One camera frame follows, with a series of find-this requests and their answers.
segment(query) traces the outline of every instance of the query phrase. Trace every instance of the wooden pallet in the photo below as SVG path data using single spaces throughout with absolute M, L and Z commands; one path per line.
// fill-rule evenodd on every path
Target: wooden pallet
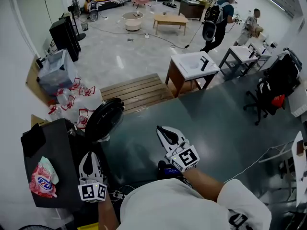
M 120 98 L 125 103 L 124 114 L 174 98 L 156 73 L 103 88 L 100 92 L 104 100 Z

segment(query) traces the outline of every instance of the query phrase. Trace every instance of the chip bag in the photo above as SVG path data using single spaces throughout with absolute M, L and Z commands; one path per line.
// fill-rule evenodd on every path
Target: chip bag
M 31 182 L 29 183 L 30 190 L 42 197 L 57 197 L 54 185 L 58 182 L 58 175 L 49 159 L 42 157 L 32 173 Z

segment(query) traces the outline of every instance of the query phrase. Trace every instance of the backpack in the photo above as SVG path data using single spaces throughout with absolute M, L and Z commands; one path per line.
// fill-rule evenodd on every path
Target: backpack
M 230 4 L 229 2 L 224 2 L 223 4 L 214 4 L 210 9 L 210 15 L 207 21 L 212 21 L 214 24 L 219 24 L 226 18 L 223 18 L 223 7 Z

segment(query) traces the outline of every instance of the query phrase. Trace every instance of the black office chair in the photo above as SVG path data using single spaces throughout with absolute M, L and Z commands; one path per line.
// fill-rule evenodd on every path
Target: black office chair
M 250 91 L 246 92 L 246 95 L 250 95 L 255 102 L 245 105 L 243 110 L 248 107 L 257 108 L 258 121 L 255 125 L 261 120 L 261 111 L 264 112 L 264 118 L 268 113 L 275 115 L 280 108 L 272 103 L 276 97 L 289 96 L 300 84 L 298 74 L 301 68 L 298 68 L 296 63 L 297 59 L 295 61 L 290 54 L 285 55 L 282 60 L 276 60 L 268 70 L 264 71 L 264 77 L 257 84 L 256 96 Z

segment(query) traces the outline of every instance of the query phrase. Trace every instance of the sofa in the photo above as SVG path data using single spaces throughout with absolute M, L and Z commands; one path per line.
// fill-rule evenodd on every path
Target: sofa
M 86 12 L 88 12 L 88 5 L 90 4 L 90 1 L 92 1 L 92 0 L 85 0 L 84 10 Z M 98 10 L 99 11 L 118 7 L 122 4 L 125 4 L 125 2 L 127 2 L 127 0 L 95 0 L 95 1 L 98 2 Z

